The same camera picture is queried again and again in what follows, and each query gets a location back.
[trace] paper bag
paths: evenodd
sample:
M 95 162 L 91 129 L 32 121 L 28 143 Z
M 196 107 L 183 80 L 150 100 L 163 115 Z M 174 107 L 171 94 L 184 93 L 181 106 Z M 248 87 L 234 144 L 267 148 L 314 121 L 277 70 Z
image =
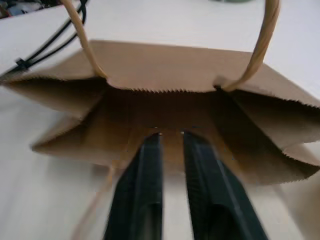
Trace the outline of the paper bag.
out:
M 260 36 L 264 31 L 268 28 L 262 25 Z M 96 75 L 81 50 L 54 67 L 5 82 L 66 113 L 32 146 L 35 151 L 125 168 L 143 139 L 161 132 L 164 164 L 183 171 L 181 132 L 191 131 L 208 139 L 245 182 L 296 181 L 319 170 L 320 161 L 303 143 L 320 139 L 320 100 L 265 64 L 250 73 L 257 49 L 251 56 L 101 40 L 87 47 L 107 80 Z M 233 103 L 221 98 L 214 85 L 232 82 L 244 69 L 250 80 L 226 93 L 238 107 L 231 110 Z

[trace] white table surface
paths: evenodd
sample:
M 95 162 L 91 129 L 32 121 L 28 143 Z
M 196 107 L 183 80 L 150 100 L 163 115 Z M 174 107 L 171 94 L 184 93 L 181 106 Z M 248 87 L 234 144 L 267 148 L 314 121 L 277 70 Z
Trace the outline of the white table surface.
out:
M 91 39 L 252 51 L 263 7 L 263 0 L 242 4 L 91 0 L 85 28 Z M 283 0 L 265 57 L 268 65 L 317 98 L 319 13 L 319 0 Z M 66 18 L 65 9 L 58 6 L 0 20 L 0 72 L 37 49 Z M 79 48 L 76 40 L 33 69 L 53 65 Z M 1 240 L 69 240 L 105 177 L 104 168 L 31 152 L 29 144 L 60 117 L 58 112 L 0 88 Z M 310 148 L 320 149 L 315 144 Z M 165 240 L 192 239 L 182 177 L 165 178 Z M 300 182 L 246 188 L 270 240 L 320 238 L 320 174 Z M 97 211 L 88 239 L 101 238 L 110 197 L 111 193 Z

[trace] brown paper bag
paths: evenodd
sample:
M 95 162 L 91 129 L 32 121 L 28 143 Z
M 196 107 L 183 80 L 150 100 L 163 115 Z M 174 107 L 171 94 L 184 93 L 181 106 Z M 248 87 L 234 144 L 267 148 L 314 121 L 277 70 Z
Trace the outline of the brown paper bag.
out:
M 256 73 L 252 70 L 253 63 L 262 63 L 273 31 L 268 27 L 275 25 L 278 8 L 270 2 L 257 42 L 264 50 L 256 46 L 252 56 L 92 40 L 85 51 L 52 68 L 9 79 L 5 87 L 66 113 L 32 148 L 125 168 L 143 139 L 161 132 L 165 165 L 183 171 L 180 132 L 191 131 L 207 138 L 243 181 L 273 184 L 308 178 L 320 161 L 303 143 L 320 139 L 320 100 L 265 64 Z M 95 74 L 88 49 L 108 73 L 107 81 Z M 244 69 L 242 77 L 250 81 L 228 93 L 239 106 L 234 110 L 214 85 L 232 82 Z

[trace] bag handle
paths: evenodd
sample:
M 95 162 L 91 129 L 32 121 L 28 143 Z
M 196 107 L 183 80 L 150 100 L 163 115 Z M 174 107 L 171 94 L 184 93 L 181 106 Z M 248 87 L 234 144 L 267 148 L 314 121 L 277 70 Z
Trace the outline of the bag handle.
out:
M 81 46 L 84 50 L 84 53 L 85 53 L 88 61 L 90 62 L 90 65 L 92 66 L 94 72 L 98 76 L 107 79 L 108 75 L 99 66 L 97 59 L 95 58 L 95 55 L 89 46 L 88 38 L 86 36 L 84 26 L 81 22 L 81 19 L 78 15 L 76 9 L 72 5 L 71 1 L 69 1 L 69 0 L 61 0 L 61 2 L 65 6 L 65 8 L 70 16 L 70 19 L 71 19 L 71 21 L 75 27 L 75 30 L 77 32 L 77 35 L 80 39 Z M 244 73 L 242 74 L 242 76 L 238 80 L 231 83 L 230 85 L 222 87 L 225 91 L 231 92 L 231 91 L 235 90 L 239 85 L 248 81 L 258 71 L 260 66 L 263 64 L 264 57 L 266 55 L 271 37 L 272 37 L 273 32 L 276 27 L 276 22 L 277 22 L 278 15 L 279 15 L 279 10 L 280 10 L 280 0 L 265 0 L 263 22 L 261 25 L 258 40 L 255 44 L 255 48 L 254 48 L 253 53 L 251 55 L 251 59 L 249 61 L 249 64 L 247 65 Z

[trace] twisted paper handle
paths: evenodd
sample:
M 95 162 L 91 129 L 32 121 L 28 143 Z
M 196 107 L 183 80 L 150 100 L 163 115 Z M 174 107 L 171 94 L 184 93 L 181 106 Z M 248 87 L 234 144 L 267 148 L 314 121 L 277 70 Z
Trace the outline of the twisted paper handle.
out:
M 239 85 L 248 81 L 263 64 L 264 57 L 266 55 L 271 37 L 276 27 L 279 10 L 280 0 L 265 0 L 264 18 L 261 25 L 260 34 L 258 40 L 256 41 L 250 62 L 246 67 L 244 73 L 238 80 L 231 83 L 230 85 L 222 87 L 225 91 L 231 92 L 235 90 Z
M 71 21 L 80 39 L 81 46 L 94 72 L 98 76 L 107 79 L 108 75 L 99 66 L 97 59 L 95 58 L 95 55 L 89 46 L 84 26 L 81 22 L 81 19 L 76 9 L 74 8 L 74 6 L 69 0 L 61 0 L 61 2 L 65 6 L 71 18 Z M 255 44 L 255 48 L 252 53 L 250 62 L 246 67 L 244 73 L 238 80 L 236 80 L 230 85 L 222 87 L 225 91 L 227 92 L 233 91 L 240 84 L 243 84 L 244 82 L 248 81 L 258 71 L 259 67 L 263 64 L 269 42 L 273 35 L 274 29 L 276 27 L 279 10 L 280 10 L 280 0 L 265 0 L 264 18 L 263 18 L 263 22 L 260 29 L 260 34 Z

